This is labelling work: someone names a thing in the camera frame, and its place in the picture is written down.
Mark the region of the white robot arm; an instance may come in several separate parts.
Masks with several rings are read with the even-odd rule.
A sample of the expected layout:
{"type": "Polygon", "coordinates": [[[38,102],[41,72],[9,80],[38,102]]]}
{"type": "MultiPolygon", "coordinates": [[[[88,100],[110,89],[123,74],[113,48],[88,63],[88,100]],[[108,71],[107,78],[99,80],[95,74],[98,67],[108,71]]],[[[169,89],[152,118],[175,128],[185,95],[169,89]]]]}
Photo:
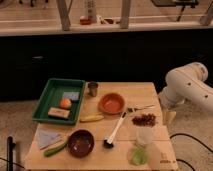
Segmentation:
{"type": "Polygon", "coordinates": [[[207,78],[208,70],[200,62],[174,68],[166,74],[166,86],[158,94],[164,125],[172,122],[176,116],[173,108],[185,100],[213,114],[213,88],[205,84],[207,78]]]}

